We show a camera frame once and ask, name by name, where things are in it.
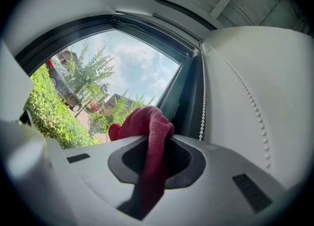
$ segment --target car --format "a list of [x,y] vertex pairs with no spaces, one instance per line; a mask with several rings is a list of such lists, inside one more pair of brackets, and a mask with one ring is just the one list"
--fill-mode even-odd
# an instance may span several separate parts
[[60,97],[66,101],[72,111],[79,111],[82,107],[82,103],[74,94],[72,88],[68,86],[68,71],[56,56],[53,56],[51,59],[49,59],[46,65],[49,70],[50,80]]

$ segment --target black opening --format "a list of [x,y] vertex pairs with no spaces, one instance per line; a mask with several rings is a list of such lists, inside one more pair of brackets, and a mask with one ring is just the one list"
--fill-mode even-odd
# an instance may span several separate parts
[[77,162],[77,161],[82,161],[86,158],[89,158],[90,156],[86,153],[82,153],[82,154],[78,154],[78,155],[74,155],[74,156],[70,156],[67,158],[69,163],[73,163],[73,162]]
[[[122,162],[138,175],[142,174],[148,148],[148,139],[122,155]],[[169,138],[165,140],[164,157],[167,165],[167,178],[170,178],[188,167],[192,155]]]
[[[120,182],[137,184],[144,169],[148,138],[143,137],[113,152],[108,159],[111,172]],[[196,148],[174,137],[165,139],[167,164],[165,189],[185,188],[203,173],[206,160]]]

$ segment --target red cloth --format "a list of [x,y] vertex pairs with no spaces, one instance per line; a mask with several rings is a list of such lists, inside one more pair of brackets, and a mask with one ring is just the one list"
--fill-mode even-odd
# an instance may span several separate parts
[[137,108],[123,125],[112,124],[108,134],[111,141],[135,135],[149,134],[145,167],[140,179],[140,196],[146,215],[159,201],[164,192],[167,173],[162,161],[164,142],[167,134],[173,134],[172,123],[154,106]]

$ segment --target house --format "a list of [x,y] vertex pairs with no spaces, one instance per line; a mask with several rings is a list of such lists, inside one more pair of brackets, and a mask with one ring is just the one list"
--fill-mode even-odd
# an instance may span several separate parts
[[[110,97],[110,99],[108,99],[106,102],[103,101],[104,103],[100,103],[99,105],[101,105],[101,110],[100,110],[100,113],[104,114],[104,115],[110,115],[115,107],[115,99],[119,100],[122,96],[119,95],[119,94],[114,94]],[[132,103],[134,101],[133,100],[130,100],[128,99],[128,103],[127,103],[127,111],[130,111],[131,110],[131,106],[132,106]]]
[[71,60],[71,55],[73,56],[73,60],[74,60],[75,64],[78,67],[81,67],[81,65],[79,64],[79,59],[78,59],[78,55],[76,54],[76,52],[71,52],[71,51],[69,51],[68,48],[65,48],[62,51],[57,53],[58,59],[60,60],[61,64],[64,66],[66,66],[68,61]]

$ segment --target window glass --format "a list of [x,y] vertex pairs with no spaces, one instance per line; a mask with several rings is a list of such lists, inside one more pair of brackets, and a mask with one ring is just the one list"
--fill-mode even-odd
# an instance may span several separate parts
[[69,75],[68,75],[67,73],[63,72],[63,71],[61,71],[61,74],[62,74],[63,78],[64,78],[65,80],[67,80],[67,78],[68,78]]
[[119,31],[81,40],[58,52],[32,76],[25,108],[35,126],[63,148],[109,141],[137,107],[155,105],[178,64]]

